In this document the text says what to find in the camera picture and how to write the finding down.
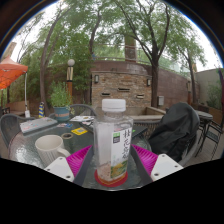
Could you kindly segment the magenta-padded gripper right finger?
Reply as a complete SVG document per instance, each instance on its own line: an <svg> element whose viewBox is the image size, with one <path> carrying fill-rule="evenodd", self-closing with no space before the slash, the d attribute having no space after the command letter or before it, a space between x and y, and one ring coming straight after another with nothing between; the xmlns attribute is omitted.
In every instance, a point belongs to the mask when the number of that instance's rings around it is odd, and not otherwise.
<svg viewBox="0 0 224 224"><path fill-rule="evenodd" d="M144 185L164 178L182 169L176 161L166 154L155 153L140 146L131 145L131 155Z"/></svg>

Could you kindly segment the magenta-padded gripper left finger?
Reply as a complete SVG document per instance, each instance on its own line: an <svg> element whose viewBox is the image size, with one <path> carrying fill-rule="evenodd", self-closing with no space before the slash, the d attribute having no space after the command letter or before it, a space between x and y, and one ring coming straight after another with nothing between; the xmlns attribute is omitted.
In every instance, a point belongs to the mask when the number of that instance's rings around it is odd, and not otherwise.
<svg viewBox="0 0 224 224"><path fill-rule="evenodd" d="M45 171L81 186L84 183L93 155L93 146L89 145L67 158L58 157L45 168Z"/></svg>

